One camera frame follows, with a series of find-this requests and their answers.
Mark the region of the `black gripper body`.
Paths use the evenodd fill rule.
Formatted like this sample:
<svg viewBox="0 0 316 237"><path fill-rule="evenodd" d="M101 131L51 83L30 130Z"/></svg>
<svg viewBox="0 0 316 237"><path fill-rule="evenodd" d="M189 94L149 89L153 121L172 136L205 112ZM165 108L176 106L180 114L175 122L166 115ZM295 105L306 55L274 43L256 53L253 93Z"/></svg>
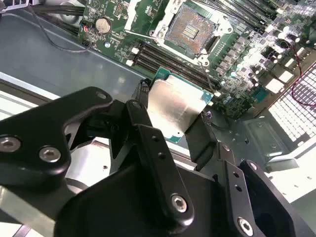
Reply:
<svg viewBox="0 0 316 237"><path fill-rule="evenodd" d="M236 237L222 184L172 160L133 163L71 198L57 237Z"/></svg>

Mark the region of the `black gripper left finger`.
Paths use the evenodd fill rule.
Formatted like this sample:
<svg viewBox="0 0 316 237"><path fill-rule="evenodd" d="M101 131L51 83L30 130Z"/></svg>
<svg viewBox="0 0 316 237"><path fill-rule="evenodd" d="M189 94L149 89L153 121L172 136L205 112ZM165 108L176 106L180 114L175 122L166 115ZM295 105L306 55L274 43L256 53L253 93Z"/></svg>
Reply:
<svg viewBox="0 0 316 237"><path fill-rule="evenodd" d="M162 132L135 100L114 101L88 87L0 123L0 212L42 234L54 234L58 215L78 194L67 187L71 148L89 136L105 137L120 160L172 160Z"/></svg>

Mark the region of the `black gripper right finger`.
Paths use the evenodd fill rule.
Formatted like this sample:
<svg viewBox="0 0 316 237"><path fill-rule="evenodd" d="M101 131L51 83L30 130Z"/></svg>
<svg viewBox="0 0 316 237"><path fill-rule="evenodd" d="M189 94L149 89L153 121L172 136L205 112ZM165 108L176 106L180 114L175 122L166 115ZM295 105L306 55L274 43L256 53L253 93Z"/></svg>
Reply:
<svg viewBox="0 0 316 237"><path fill-rule="evenodd" d="M232 149L217 140L210 113L200 113L185 132L196 171L211 165L215 232L221 237L314 237L315 233L253 161L236 164Z"/></svg>

